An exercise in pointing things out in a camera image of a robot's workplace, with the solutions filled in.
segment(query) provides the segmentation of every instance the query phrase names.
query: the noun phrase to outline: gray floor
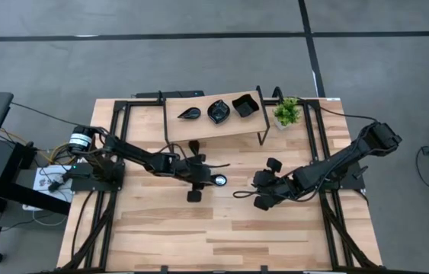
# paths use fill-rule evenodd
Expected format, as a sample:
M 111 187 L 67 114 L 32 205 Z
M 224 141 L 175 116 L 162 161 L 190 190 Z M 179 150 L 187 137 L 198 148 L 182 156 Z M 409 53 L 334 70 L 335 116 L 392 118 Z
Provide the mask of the gray floor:
M 429 1 L 306 0 L 313 31 L 429 30 Z M 223 31 L 301 31 L 297 1 L 1 0 L 0 36 Z M 429 144 L 429 37 L 318 38 L 328 97 L 346 113 L 374 116 L 404 139 L 385 159 L 363 161 L 370 211 L 383 262 L 429 271 L 429 189 L 415 173 L 415 152 Z M 314 97 L 303 38 L 0 42 L 0 91 L 15 101 L 87 123 L 95 98 L 202 89 L 207 94 L 276 85 Z M 349 119 L 352 136 L 366 122 Z M 41 148 L 64 142 L 70 126 L 16 107 L 5 127 Z M 422 169 L 429 180 L 429 159 Z M 52 269 L 62 232 L 3 233 L 0 273 Z

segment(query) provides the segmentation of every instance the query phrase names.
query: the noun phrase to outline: white pot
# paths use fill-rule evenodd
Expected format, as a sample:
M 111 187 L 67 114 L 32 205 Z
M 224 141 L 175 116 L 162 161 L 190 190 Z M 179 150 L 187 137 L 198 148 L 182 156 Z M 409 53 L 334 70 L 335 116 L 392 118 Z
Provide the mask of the white pot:
M 277 126 L 277 128 L 280 130 L 284 130 L 288 127 L 288 126 L 282 126 L 282 123 L 275 116 L 274 116 L 274 123 L 275 123 L 275 126 Z

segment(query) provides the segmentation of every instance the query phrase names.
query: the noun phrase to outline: potted plant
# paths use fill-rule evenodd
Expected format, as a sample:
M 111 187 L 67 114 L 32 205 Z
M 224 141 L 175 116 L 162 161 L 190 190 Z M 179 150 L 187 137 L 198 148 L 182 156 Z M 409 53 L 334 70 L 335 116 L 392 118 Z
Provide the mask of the potted plant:
M 296 98 L 283 99 L 274 110 L 274 122 L 280 130 L 285 129 L 291 123 L 297 123 L 300 116 L 300 110 L 297 108 Z

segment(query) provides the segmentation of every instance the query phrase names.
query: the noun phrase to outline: green plant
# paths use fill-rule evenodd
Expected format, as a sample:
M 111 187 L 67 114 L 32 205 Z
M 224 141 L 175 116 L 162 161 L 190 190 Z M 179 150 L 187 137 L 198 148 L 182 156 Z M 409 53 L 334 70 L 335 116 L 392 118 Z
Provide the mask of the green plant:
M 291 123 L 297 123 L 300 117 L 300 110 L 297 108 L 296 98 L 283 99 L 274 110 L 275 117 L 280 121 L 282 126 L 288 126 Z

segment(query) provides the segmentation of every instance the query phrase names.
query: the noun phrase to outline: black dish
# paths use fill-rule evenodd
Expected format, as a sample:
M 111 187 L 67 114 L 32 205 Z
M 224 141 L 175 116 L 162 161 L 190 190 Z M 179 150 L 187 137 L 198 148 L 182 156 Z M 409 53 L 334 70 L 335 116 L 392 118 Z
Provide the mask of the black dish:
M 229 106 L 223 100 L 217 100 L 207 109 L 207 116 L 215 123 L 219 124 L 229 116 Z
M 181 119 L 197 119 L 199 117 L 200 117 L 200 110 L 196 107 L 189 107 L 181 115 L 177 116 L 177 118 L 181 118 Z
M 253 112 L 260 110 L 257 102 L 253 100 L 250 94 L 245 94 L 233 100 L 232 105 L 242 118 L 250 116 Z

